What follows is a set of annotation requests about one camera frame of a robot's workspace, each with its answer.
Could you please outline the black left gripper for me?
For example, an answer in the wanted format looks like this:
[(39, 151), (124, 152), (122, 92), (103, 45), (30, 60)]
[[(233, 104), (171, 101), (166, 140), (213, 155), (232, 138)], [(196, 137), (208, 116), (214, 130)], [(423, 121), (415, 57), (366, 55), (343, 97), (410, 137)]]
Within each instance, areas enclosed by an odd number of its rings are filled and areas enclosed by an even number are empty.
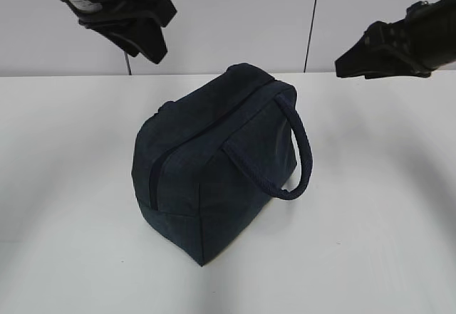
[(159, 64), (167, 54), (162, 28), (177, 14), (172, 0), (61, 0), (83, 23), (103, 23), (108, 39), (132, 57)]

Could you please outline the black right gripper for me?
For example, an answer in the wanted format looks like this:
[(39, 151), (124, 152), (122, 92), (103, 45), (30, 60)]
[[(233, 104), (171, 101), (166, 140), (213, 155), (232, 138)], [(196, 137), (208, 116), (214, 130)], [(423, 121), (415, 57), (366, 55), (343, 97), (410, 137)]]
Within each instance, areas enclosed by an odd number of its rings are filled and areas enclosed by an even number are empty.
[(335, 61), (338, 78), (428, 78), (455, 62), (455, 2), (417, 2), (404, 19), (371, 24)]

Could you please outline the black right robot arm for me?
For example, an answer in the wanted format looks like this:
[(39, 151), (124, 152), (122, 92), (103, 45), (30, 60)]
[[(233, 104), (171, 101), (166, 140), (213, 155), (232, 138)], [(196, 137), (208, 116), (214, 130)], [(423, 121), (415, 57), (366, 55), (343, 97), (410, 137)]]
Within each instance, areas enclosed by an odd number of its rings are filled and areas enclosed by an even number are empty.
[(455, 62), (455, 0), (418, 1), (399, 21), (373, 23), (365, 32), (364, 46), (377, 60), (364, 73), (366, 79), (430, 77)]

